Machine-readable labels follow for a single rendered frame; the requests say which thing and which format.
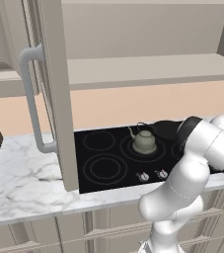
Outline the black pan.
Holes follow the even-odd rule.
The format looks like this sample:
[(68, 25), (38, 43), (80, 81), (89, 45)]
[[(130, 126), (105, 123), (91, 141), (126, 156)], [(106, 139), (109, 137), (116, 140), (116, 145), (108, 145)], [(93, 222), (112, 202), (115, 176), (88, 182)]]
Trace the black pan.
[(176, 140), (177, 131), (182, 121), (158, 121), (153, 124), (155, 135), (167, 140)]

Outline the beige open cabinet door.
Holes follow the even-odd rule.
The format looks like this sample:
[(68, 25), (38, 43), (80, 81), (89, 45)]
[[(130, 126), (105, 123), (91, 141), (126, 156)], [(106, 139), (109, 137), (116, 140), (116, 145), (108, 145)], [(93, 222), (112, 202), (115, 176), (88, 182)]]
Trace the beige open cabinet door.
[(61, 0), (24, 0), (31, 45), (42, 44), (43, 61), (31, 60), (39, 70), (52, 140), (56, 141), (64, 188), (79, 188), (71, 111), (68, 66)]

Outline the beige closed cabinet door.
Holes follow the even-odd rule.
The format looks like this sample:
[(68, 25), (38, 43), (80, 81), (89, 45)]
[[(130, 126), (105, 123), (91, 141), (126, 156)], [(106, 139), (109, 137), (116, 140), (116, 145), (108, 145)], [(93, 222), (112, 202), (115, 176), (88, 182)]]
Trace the beige closed cabinet door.
[(30, 45), (24, 0), (0, 0), (0, 98), (25, 95), (19, 55)]

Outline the black glass hob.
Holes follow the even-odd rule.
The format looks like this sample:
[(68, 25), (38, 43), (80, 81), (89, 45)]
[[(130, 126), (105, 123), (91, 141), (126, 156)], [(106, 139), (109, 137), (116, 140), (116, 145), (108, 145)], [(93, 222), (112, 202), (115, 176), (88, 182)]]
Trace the black glass hob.
[[(147, 129), (154, 131), (157, 150), (148, 155), (135, 152), (129, 127), (138, 133), (137, 125), (74, 133), (80, 193), (164, 182), (157, 171), (164, 169), (169, 176), (183, 157), (184, 151), (175, 140), (155, 135), (153, 124)], [(149, 175), (148, 182), (139, 180), (137, 174), (143, 172)]]

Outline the grey-green kettle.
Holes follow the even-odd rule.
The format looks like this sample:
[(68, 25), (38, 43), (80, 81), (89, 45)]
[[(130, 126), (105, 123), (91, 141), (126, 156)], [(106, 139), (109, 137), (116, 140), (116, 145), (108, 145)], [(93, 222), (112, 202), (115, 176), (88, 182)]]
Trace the grey-green kettle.
[(138, 133), (134, 134), (131, 127), (129, 127), (130, 136), (133, 140), (132, 148), (135, 152), (148, 155), (157, 150), (156, 139), (154, 131), (147, 129), (148, 125), (139, 122), (137, 124)]

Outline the silver hob knob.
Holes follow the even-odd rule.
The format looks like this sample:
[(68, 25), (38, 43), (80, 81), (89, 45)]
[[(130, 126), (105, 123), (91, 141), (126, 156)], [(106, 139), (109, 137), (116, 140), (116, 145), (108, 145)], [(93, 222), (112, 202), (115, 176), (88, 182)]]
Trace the silver hob knob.
[(149, 181), (149, 175), (145, 172), (138, 173), (137, 176), (141, 182), (148, 182)]
[(157, 176), (160, 179), (166, 180), (168, 178), (168, 173), (164, 169), (162, 169), (161, 171), (157, 171)]

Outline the beige drawer front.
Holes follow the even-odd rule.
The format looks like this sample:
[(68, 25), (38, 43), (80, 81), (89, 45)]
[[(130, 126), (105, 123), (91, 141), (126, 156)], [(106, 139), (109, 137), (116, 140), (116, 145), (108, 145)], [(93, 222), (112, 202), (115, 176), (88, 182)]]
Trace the beige drawer front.
[[(137, 205), (120, 206), (83, 214), (84, 233), (93, 229), (113, 228), (145, 222), (138, 212)], [(142, 241), (149, 236), (149, 231), (136, 231), (89, 239), (86, 243), (87, 253), (136, 253)]]
[(0, 226), (0, 248), (36, 242), (32, 253), (85, 253), (82, 215), (71, 214)]
[[(204, 193), (204, 210), (224, 210), (224, 190)], [(186, 253), (224, 253), (224, 213), (201, 220), (192, 219), (180, 233)]]

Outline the beige open wall cabinet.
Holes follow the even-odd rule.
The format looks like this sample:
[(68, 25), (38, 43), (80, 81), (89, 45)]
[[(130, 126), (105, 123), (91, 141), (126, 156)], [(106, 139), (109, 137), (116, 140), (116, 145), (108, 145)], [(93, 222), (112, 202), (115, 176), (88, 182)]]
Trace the beige open wall cabinet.
[(224, 80), (224, 0), (61, 0), (70, 88)]

